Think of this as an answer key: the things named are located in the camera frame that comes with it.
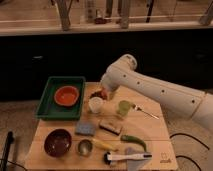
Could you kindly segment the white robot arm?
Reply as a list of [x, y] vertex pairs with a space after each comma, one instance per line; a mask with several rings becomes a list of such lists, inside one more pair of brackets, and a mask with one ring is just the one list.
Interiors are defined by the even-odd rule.
[[110, 64], [101, 78], [102, 87], [114, 92], [124, 86], [179, 111], [213, 133], [213, 94], [137, 73], [137, 60], [124, 54]]

